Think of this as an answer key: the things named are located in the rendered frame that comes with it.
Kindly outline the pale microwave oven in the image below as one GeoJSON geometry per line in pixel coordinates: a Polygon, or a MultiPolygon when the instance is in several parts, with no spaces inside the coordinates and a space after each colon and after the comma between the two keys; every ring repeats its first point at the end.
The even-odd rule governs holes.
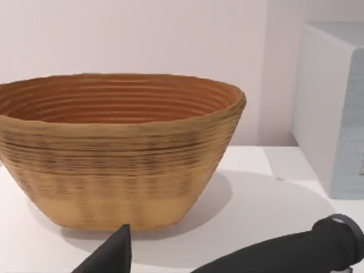
{"type": "Polygon", "coordinates": [[[364,200],[364,22],[304,26],[291,131],[329,197],[364,200]]]}

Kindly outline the brown woven basket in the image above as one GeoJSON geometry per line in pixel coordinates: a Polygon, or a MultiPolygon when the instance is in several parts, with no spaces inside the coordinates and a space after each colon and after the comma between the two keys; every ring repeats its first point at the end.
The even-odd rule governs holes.
{"type": "Polygon", "coordinates": [[[195,76],[81,73],[0,84],[0,162],[65,228],[161,229],[201,196],[246,96],[195,76]]]}

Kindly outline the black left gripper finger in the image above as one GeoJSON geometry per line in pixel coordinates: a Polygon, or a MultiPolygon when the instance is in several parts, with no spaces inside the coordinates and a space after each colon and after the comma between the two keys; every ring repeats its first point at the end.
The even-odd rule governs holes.
{"type": "Polygon", "coordinates": [[[130,273],[130,225],[122,225],[71,273],[130,273]]]}

